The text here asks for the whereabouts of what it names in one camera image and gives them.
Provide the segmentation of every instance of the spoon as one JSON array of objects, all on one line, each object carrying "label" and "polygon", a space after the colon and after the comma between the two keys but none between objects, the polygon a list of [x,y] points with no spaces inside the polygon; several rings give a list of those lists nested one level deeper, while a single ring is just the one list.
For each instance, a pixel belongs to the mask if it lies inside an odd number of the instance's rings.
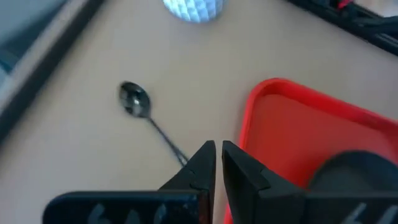
[{"label": "spoon", "polygon": [[123,82],[119,89],[119,99],[127,113],[136,118],[144,118],[157,130],[169,145],[181,166],[185,166],[188,157],[167,137],[163,130],[156,124],[150,116],[150,99],[145,90],[132,82]]}]

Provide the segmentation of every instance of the red object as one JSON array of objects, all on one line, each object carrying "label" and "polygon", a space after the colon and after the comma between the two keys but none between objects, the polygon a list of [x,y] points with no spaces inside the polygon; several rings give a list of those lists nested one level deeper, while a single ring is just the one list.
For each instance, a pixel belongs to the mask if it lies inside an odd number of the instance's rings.
[{"label": "red object", "polygon": [[354,2],[354,0],[341,0],[338,5],[337,8],[338,9],[342,9],[344,7],[346,7],[349,3]]},{"label": "red object", "polygon": [[[398,124],[303,85],[273,78],[249,95],[239,146],[306,188],[326,160],[347,150],[366,150],[397,164]],[[229,207],[224,223],[233,223]]]}]

